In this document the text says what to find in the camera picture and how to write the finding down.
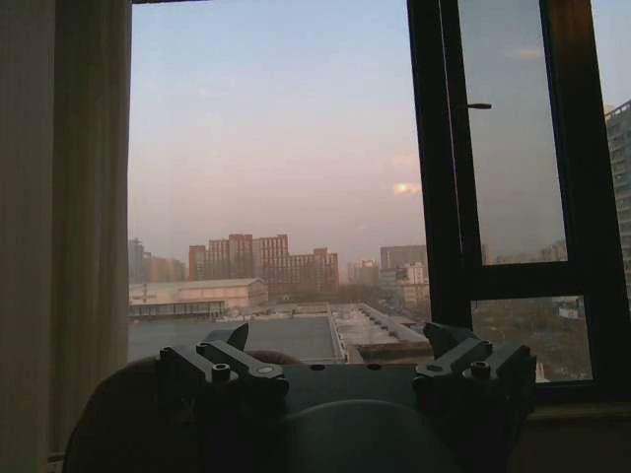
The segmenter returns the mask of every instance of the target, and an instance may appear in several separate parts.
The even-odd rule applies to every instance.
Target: building
[[[604,116],[618,213],[627,298],[631,301],[631,101]]]
[[[402,268],[405,271],[405,283],[406,284],[425,284],[427,278],[425,277],[426,269],[423,263],[407,263]]]
[[[140,239],[134,238],[127,242],[127,270],[130,284],[146,281],[144,254],[145,247]]]
[[[168,304],[222,303],[224,308],[232,308],[258,305],[267,300],[267,285],[258,278],[129,285],[130,306],[156,308]]]
[[[254,276],[252,245],[252,235],[234,234],[228,236],[230,279],[252,278]]]
[[[148,283],[174,283],[185,280],[184,263],[174,258],[161,258],[145,253],[144,264]]]
[[[206,279],[206,247],[203,244],[188,247],[188,281]]]
[[[357,263],[346,263],[346,279],[348,284],[355,283],[355,272],[357,271]]]
[[[422,263],[427,267],[427,246],[425,244],[382,246],[380,253],[382,269],[393,269],[407,263]]]
[[[398,285],[398,292],[406,307],[416,307],[430,297],[429,284],[408,284]]]
[[[312,254],[288,254],[270,260],[270,294],[335,294],[339,288],[337,253],[316,248]]]
[[[260,278],[269,293],[336,293],[337,253],[316,248],[313,254],[289,254],[287,235],[253,238],[234,234],[211,239],[208,249],[191,246],[189,280]]]
[[[399,282],[407,278],[407,271],[404,268],[381,269],[379,272],[379,286],[384,291],[394,293],[397,291]]]
[[[379,285],[379,264],[374,259],[362,259],[355,265],[353,284],[361,286]]]
[[[255,238],[252,244],[254,276],[264,281],[273,279],[275,258],[289,255],[287,235]]]

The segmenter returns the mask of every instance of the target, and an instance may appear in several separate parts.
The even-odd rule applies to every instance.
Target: red brick building
[[[269,293],[276,295],[334,294],[339,287],[337,253],[316,248],[313,254],[289,254],[287,235],[252,238],[234,234],[211,239],[203,270],[197,263],[202,259],[199,248],[204,246],[192,246],[189,253],[190,268],[195,268],[189,274],[196,278],[191,280],[261,278]]]
[[[188,248],[188,281],[203,281],[206,278],[206,247],[195,244]]]
[[[334,294],[339,288],[337,253],[316,248],[313,254],[277,256],[265,281],[270,294]]]

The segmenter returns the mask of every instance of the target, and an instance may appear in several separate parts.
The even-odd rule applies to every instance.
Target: wall
[[[0,0],[0,471],[47,454],[53,0]]]
[[[631,418],[529,422],[510,473],[598,473],[631,470]]]

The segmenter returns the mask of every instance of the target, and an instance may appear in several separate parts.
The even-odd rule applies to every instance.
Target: window pane
[[[135,5],[133,30],[130,360],[245,321],[308,363],[425,356],[406,2]]]
[[[620,61],[631,50],[631,3],[592,0],[592,10],[624,276],[631,299],[631,68]]]
[[[485,264],[566,260],[538,0],[460,0]]]
[[[478,301],[471,311],[480,338],[530,347],[537,356],[537,382],[592,377],[583,298]]]

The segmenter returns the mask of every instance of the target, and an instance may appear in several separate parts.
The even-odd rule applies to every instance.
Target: rooftop
[[[138,283],[130,284],[129,291],[141,290],[147,285],[147,289],[155,291],[177,291],[179,289],[207,289],[207,288],[234,288],[249,286],[250,284],[264,281],[260,278],[247,279],[216,279],[207,281],[178,281],[175,283]]]

